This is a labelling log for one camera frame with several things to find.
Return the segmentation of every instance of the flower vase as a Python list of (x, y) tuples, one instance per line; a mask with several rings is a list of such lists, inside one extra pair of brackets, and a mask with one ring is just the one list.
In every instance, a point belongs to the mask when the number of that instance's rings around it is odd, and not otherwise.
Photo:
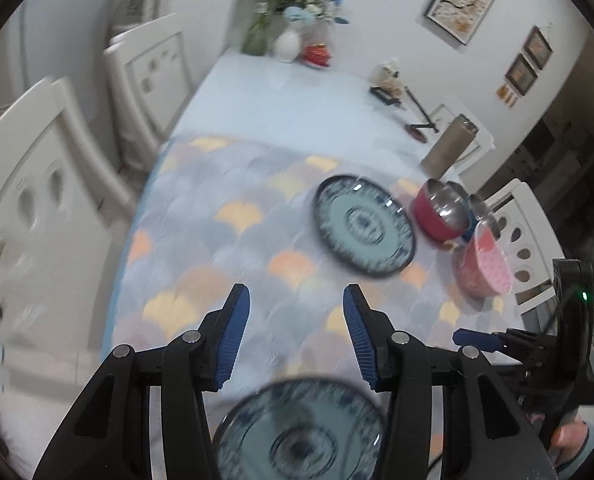
[(301, 31), (303, 24), (288, 22), (286, 30), (275, 41), (275, 57), (284, 63), (292, 63), (301, 53)]
[(309, 25), (302, 33), (303, 44), (330, 44), (330, 27), (325, 22), (315, 22)]
[(268, 50), (268, 25), (270, 18), (266, 10), (256, 12), (250, 25), (241, 51), (249, 56), (264, 56)]

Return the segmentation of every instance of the small figurine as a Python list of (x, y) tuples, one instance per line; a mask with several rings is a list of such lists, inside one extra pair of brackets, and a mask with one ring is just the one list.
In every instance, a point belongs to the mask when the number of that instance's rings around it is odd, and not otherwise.
[(401, 99), (404, 94), (404, 84), (399, 77), (399, 60), (391, 59), (381, 66), (381, 73), (377, 86), (395, 99)]

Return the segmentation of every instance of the black cable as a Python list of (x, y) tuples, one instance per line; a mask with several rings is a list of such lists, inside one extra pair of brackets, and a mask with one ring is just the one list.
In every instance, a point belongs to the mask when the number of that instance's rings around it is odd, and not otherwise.
[(570, 300), (572, 299), (572, 297), (574, 296), (574, 294), (577, 292), (577, 290), (578, 290), (578, 287), (576, 285), (570, 285), (564, 291), (564, 293), (563, 293), (563, 295), (561, 297), (561, 301), (557, 305), (557, 308), (555, 309), (555, 312), (553, 312), (551, 314), (551, 316), (548, 319), (548, 322), (546, 323), (545, 327), (541, 330), (541, 333), (539, 333), (538, 337), (535, 339), (535, 342), (534, 342), (534, 344), (532, 346), (532, 351), (530, 352), (530, 354), (528, 354), (528, 357), (526, 357), (526, 359), (523, 361), (523, 365), (524, 365), (524, 368), (526, 370), (528, 368), (528, 365), (526, 363), (529, 364), (530, 361), (533, 359), (533, 357), (535, 357), (535, 355), (539, 351), (539, 348), (543, 346), (543, 344), (546, 341), (546, 338), (548, 337), (548, 330), (550, 330), (552, 328), (552, 326), (554, 325), (557, 317), (561, 314), (561, 312), (563, 311), (563, 309), (570, 302)]
[(437, 464), (439, 464), (441, 462), (443, 458), (443, 453), (439, 453), (439, 455), (437, 455), (432, 462), (430, 462), (430, 465), (428, 466), (428, 473), (426, 474), (426, 476), (430, 475), (430, 473), (432, 472), (433, 469), (435, 469), (435, 467), (437, 466)]

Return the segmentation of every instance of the dining table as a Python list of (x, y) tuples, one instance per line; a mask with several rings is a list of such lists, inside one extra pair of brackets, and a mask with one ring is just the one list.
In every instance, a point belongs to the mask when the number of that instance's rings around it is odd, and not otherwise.
[[(247, 285), (250, 316), (232, 377), (204, 395), (211, 432), (242, 399), (297, 377), (344, 381), (385, 408), (385, 394), (362, 380), (346, 328), (349, 283), (396, 330), (428, 346), (456, 350), (458, 328), (523, 328), (512, 294), (476, 300), (459, 288), (460, 243), (430, 240), (412, 214), (414, 258), (387, 278), (345, 266), (322, 243), (312, 201), (324, 179), (361, 176), (407, 210), (427, 179), (419, 164), (432, 140), (422, 144), (405, 131), (426, 122), (420, 111), (406, 99), (387, 107), (370, 86), (333, 69), (227, 51), (151, 173), (117, 274), (103, 356), (119, 344), (165, 346), (221, 308), (234, 283)], [(445, 178), (461, 182), (454, 170)], [(158, 402), (155, 393), (153, 478), (163, 478)], [(442, 431), (441, 390), (433, 388), (431, 457), (442, 449)]]

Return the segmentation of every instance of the person's hand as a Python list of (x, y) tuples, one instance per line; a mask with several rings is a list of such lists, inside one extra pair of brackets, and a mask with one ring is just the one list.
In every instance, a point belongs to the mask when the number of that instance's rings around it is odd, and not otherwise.
[(577, 415), (573, 423), (559, 426), (550, 440), (553, 447), (561, 450), (556, 465), (572, 460), (584, 446), (587, 435), (588, 426), (579, 415)]

